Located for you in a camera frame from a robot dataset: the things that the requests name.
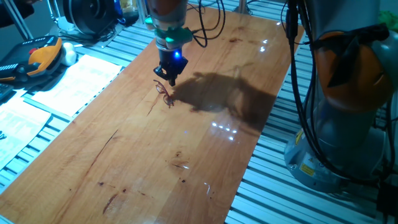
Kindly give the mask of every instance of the wood grain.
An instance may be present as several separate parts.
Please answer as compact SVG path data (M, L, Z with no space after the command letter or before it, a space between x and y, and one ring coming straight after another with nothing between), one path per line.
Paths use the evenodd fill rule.
M152 42L0 196L0 214L18 224L223 223L290 64L276 21L226 16L206 49L184 46L174 88L152 71ZM207 9L205 25L217 17ZM197 12L186 25L200 27Z

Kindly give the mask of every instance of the metal slotted table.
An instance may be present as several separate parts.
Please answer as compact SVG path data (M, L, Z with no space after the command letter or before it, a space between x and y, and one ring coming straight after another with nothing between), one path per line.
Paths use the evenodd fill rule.
M197 4L196 1L189 0L189 2ZM202 4L209 3L212 2L202 1ZM225 0L224 5L226 10L233 11L238 7L239 0ZM282 7L282 3L271 1L254 2L249 5L253 16L272 19L276 23L280 19ZM80 56L88 54L126 67L153 38L152 31L147 30L144 25L135 24L124 29L104 49L79 47L76 50ZM302 42L306 41L308 39L303 37ZM308 46L298 48L296 63L303 100L310 84L312 69ZM33 95L34 92L25 94L25 102L50 112L52 116L37 137L0 170L0 193L9 187L95 98L87 102L73 117L69 117L31 100ZM385 110L378 112L379 126L384 126L385 114ZM225 222L373 223L376 218L377 195L374 190L365 191L365 195L328 195L308 189L292 177L285 166L283 153L287 141L299 129L290 71L288 71Z

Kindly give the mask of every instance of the scratch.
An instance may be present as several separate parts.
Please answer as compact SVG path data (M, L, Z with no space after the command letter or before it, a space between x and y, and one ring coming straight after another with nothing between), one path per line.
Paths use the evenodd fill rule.
M151 108L150 108L150 110L149 110L149 112L147 113L147 116L150 114L150 112L152 111L152 109L154 108L154 106L156 105L156 103L157 103L157 99L158 99L158 97L156 98L156 100L154 101L154 104L151 106Z
M101 155L102 151L104 150L104 148L106 147L106 145L110 142L110 140L113 138L113 136L117 133L117 131L119 131L118 129L112 134L112 136L108 139L108 141L105 143L104 147L102 147L102 149L100 150L100 152L98 153L98 155L95 157L93 163L91 164L90 168L88 169L90 171L90 169L93 167L94 163L97 161L98 157Z
M105 205L104 210L102 212L102 214L105 214L106 210L108 209L109 205L112 203L113 199L116 198L116 196L118 196L117 194L114 194L111 199L108 201L108 203Z
M182 169L182 167L180 167L179 165L175 165L175 164L173 164L173 166L176 166L176 167L178 167L178 168L181 168L181 169Z
M95 157L93 163L90 165L90 168L88 168L88 170L87 170L85 176L81 179L81 181L80 181L78 187L76 188L76 190L75 190L74 194L72 195L72 197L70 198L70 200L62 206L62 209L65 207L64 211L62 212L61 215L60 215L60 212L62 211L62 209L57 213L57 216L54 218L53 223L59 223L59 222L63 219L63 216L66 214L66 212L67 212L67 211L69 210L69 208L70 208L70 205L71 205L70 202L73 201L73 200L75 199L77 192L80 190L81 185L82 185L83 182L85 181L85 179L86 179L88 173L90 172L91 168L93 167L94 163L97 161L97 158L98 158L98 157L100 156L100 154L103 152L104 148L105 148L106 145L109 143L109 141L113 138L113 136L117 133L117 131L119 131L119 130L117 129L117 130L113 133L113 135L112 135L112 136L108 139L108 141L105 143L104 147L101 149L101 151L100 151L100 152L98 153L98 155Z

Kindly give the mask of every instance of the metal rod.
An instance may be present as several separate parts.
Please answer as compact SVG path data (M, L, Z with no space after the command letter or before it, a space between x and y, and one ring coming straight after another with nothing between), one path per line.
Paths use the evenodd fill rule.
M137 8L138 8L139 22L143 24L146 17L148 16L148 10L145 0L137 0Z
M46 0L47 6L49 7L50 17L54 22L58 22L58 18L60 17L60 11L58 8L57 0Z
M17 27L18 32L22 36L22 38L27 40L32 40L33 36L30 33L28 27L24 19L22 18L21 14L18 11L17 6L15 5L13 0L2 0L4 7L6 8L10 18L14 21L15 26Z
M241 13L241 14L249 14L249 12L246 8L246 5L247 5L246 1L247 0L239 0L239 6L236 7L233 11Z

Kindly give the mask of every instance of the white object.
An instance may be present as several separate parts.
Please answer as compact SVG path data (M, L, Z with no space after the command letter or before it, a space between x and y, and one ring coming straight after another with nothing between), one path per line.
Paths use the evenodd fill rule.
M69 42L66 42L62 44L62 48L65 51L65 57L62 59L61 63L68 67L74 65L77 59L75 46Z
M0 169L36 137L51 114L15 98L0 106Z
M109 84L121 68L122 66L84 55L68 68L55 87L36 93L32 100L72 117Z

